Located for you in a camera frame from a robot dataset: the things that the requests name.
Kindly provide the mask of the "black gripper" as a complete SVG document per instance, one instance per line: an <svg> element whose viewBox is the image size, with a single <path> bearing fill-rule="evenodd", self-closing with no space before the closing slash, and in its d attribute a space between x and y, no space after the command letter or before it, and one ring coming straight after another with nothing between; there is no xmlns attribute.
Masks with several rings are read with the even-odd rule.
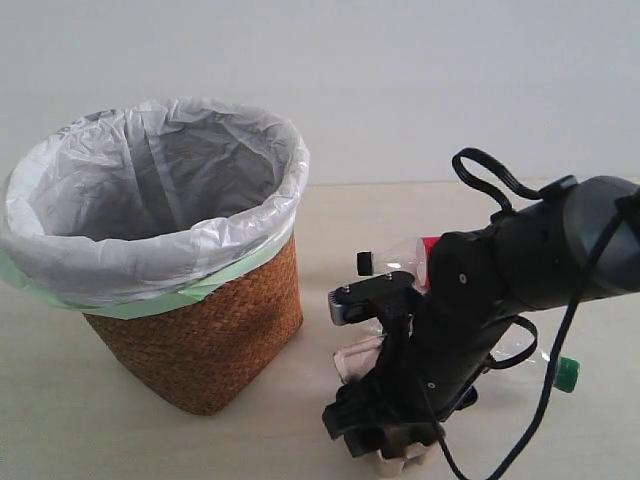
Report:
<svg viewBox="0 0 640 480"><path fill-rule="evenodd" d="M416 379L439 425L462 401L506 331L506 290L485 231L449 232L428 257L430 288L411 292L409 312L379 320L395 371Z"/></svg>

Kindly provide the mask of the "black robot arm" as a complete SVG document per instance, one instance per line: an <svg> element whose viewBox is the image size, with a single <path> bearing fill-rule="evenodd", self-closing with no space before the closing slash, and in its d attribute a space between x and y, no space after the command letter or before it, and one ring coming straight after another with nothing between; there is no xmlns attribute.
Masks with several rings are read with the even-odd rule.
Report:
<svg viewBox="0 0 640 480"><path fill-rule="evenodd" d="M431 445L476 402L476 379L505 367L491 350L526 313L637 292L637 192L612 176L561 180L484 229L445 233L429 252L425 290L408 271L361 267L358 282L330 294L331 319L374 318L384 336L372 369L349 377L325 408L329 435L355 457Z"/></svg>

